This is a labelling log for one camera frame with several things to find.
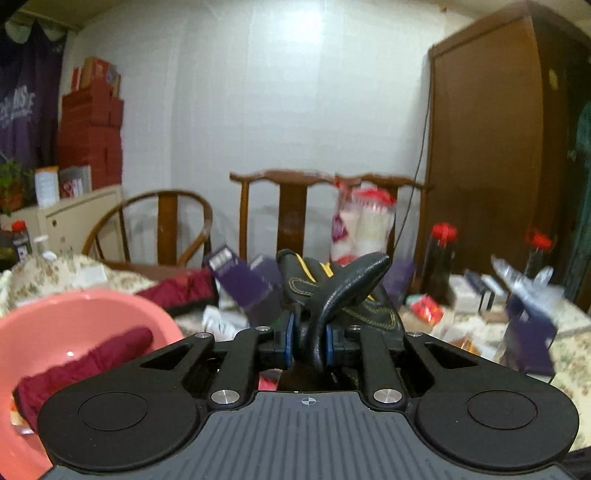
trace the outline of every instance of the gray ribbed panel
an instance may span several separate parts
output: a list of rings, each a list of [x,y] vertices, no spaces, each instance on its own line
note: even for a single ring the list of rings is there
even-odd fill
[[[196,440],[153,467],[112,480],[498,480],[435,455],[402,414],[379,413],[355,392],[259,393],[211,415]],[[105,480],[57,467],[44,480]],[[557,466],[513,480],[564,480]]]

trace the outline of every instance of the wooden chair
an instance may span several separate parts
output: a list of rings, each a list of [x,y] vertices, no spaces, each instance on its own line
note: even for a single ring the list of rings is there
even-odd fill
[[[200,195],[185,190],[155,190],[153,192],[143,193],[135,196],[109,210],[90,231],[86,243],[82,248],[82,254],[88,255],[92,245],[96,245],[96,250],[100,260],[105,260],[103,251],[100,247],[98,233],[105,224],[115,214],[119,216],[121,234],[123,236],[123,252],[125,261],[130,262],[129,246],[127,244],[127,234],[125,232],[125,222],[123,209],[132,203],[139,202],[149,198],[158,198],[158,228],[157,228],[157,252],[158,265],[178,265],[185,267],[191,257],[203,245],[203,255],[212,250],[210,241],[210,232],[213,223],[212,207]],[[180,255],[177,259],[177,227],[178,227],[178,198],[186,197],[199,202],[203,206],[203,229],[195,241]]]
[[[425,197],[429,190],[432,187],[425,186],[422,183],[417,183],[416,181],[409,179],[407,177],[394,177],[394,176],[385,176],[375,173],[365,173],[363,175],[353,176],[353,177],[343,177],[341,175],[336,174],[335,179],[337,181],[345,181],[349,184],[359,184],[362,181],[368,181],[376,185],[377,187],[387,190],[392,198],[398,200],[398,189],[402,187],[412,187],[413,189],[419,190],[421,193],[421,206],[420,206],[420,217],[418,221],[418,235],[417,235],[417,245],[414,250],[414,262],[417,265],[420,265],[423,261],[423,249],[425,243],[425,210],[426,210],[426,201]],[[397,221],[403,221],[403,218],[397,218]],[[396,226],[392,227],[390,231],[390,235],[388,237],[388,247],[386,253],[392,257],[394,255],[394,246],[396,243]]]
[[[301,255],[304,249],[308,188],[317,184],[333,184],[335,178],[319,171],[265,170],[250,175],[230,173],[230,180],[242,186],[240,195],[239,254],[245,260],[248,233],[248,194],[251,183],[270,181],[279,185],[277,251],[289,248]]]

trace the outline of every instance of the red lid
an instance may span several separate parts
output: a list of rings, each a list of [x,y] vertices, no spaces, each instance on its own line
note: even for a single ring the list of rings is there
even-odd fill
[[[534,236],[531,238],[531,244],[545,252],[552,248],[552,240],[541,233],[534,233]]]
[[[12,223],[12,231],[13,232],[20,232],[27,228],[27,225],[22,220],[17,220],[16,222]]]
[[[436,240],[441,240],[443,244],[455,242],[457,238],[457,228],[449,223],[436,223],[431,230],[431,236]]]
[[[383,203],[384,205],[389,207],[396,203],[387,190],[379,189],[376,187],[355,190],[353,192],[353,195],[363,200],[373,200],[374,202]]]

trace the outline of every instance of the flower pot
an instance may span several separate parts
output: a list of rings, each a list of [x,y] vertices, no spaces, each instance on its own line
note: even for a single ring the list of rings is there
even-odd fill
[[[22,208],[25,202],[22,183],[15,183],[8,189],[0,190],[0,207],[4,212],[14,212]]]

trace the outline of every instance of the ceiling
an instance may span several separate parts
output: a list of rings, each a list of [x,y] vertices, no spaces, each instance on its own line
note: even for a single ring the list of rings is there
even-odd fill
[[[550,7],[571,22],[591,19],[591,5],[585,0],[535,0]],[[431,0],[442,7],[457,10],[474,17],[481,17],[513,3],[513,0]]]
[[[125,0],[28,0],[21,9],[74,30],[81,29],[97,15]],[[471,17],[481,17],[512,3],[512,0],[427,0]],[[591,19],[591,5],[585,0],[537,0],[572,22]]]

